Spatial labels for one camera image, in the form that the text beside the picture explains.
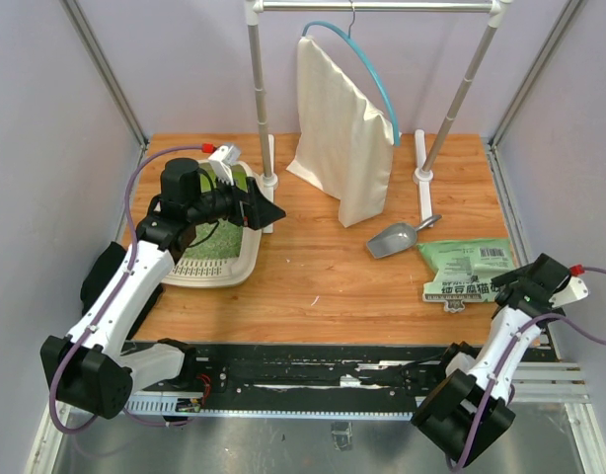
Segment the grey metal scoop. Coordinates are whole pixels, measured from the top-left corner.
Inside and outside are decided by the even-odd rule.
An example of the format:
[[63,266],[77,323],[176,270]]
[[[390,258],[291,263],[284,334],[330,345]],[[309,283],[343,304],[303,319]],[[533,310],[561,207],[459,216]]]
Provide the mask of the grey metal scoop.
[[407,251],[417,243],[417,234],[435,224],[441,219],[440,214],[434,214],[417,226],[407,222],[390,225],[366,243],[366,248],[374,259],[391,257]]

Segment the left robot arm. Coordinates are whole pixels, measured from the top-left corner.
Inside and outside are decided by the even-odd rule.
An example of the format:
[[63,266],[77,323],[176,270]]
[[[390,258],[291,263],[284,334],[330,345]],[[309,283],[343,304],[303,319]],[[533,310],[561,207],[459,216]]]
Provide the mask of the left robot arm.
[[105,289],[66,336],[50,336],[40,349],[51,417],[58,417],[62,402],[109,420],[134,392],[158,382],[180,391],[192,388],[199,379],[193,346],[162,339],[123,355],[129,331],[193,243],[197,226],[226,220],[261,231],[285,215],[253,177],[239,187],[212,179],[194,159],[168,161],[160,193],[146,216],[130,225],[131,244]]

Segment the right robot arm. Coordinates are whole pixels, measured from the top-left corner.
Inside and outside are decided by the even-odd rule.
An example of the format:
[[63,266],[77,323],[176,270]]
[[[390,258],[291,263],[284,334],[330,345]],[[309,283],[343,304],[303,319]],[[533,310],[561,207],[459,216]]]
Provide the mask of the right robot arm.
[[491,329],[480,350],[450,346],[434,370],[434,389],[413,414],[412,424],[445,454],[458,472],[512,425],[508,408],[513,375],[527,350],[563,307],[588,295],[575,273],[546,254],[492,279],[496,289]]

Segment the green cat litter bag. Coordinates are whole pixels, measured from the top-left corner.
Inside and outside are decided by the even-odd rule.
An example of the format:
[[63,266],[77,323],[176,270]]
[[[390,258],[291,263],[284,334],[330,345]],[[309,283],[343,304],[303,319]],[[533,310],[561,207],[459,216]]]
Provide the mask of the green cat litter bag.
[[509,240],[443,240],[417,245],[434,273],[422,287],[422,301],[440,303],[445,312],[459,313],[469,303],[493,302],[498,288],[492,283],[515,269]]

